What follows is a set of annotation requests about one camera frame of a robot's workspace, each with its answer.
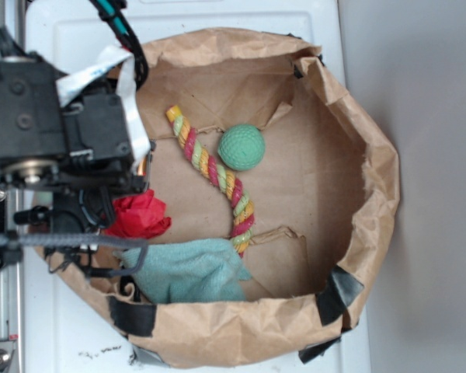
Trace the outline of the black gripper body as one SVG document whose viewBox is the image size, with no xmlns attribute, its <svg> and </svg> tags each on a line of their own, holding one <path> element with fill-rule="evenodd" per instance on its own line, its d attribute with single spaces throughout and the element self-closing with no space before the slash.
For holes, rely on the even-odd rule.
<svg viewBox="0 0 466 373">
<path fill-rule="evenodd" d="M 42 95 L 20 99 L 15 108 L 13 184 L 54 195 L 52 212 L 30 214 L 31 224 L 47 219 L 58 233 L 109 228 L 113 199 L 146 189 L 118 95 L 83 95 L 63 109 L 54 95 Z"/>
</svg>

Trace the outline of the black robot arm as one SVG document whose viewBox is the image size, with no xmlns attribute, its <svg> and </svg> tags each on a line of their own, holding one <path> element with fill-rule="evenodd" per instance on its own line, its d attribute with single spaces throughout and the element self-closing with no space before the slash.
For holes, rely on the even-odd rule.
<svg viewBox="0 0 466 373">
<path fill-rule="evenodd" d="M 136 104 L 136 59 L 114 46 L 66 74 L 0 27 L 0 184 L 47 192 L 50 207 L 17 211 L 17 225 L 55 232 L 112 226 L 113 202 L 148 189 L 154 144 Z"/>
</svg>

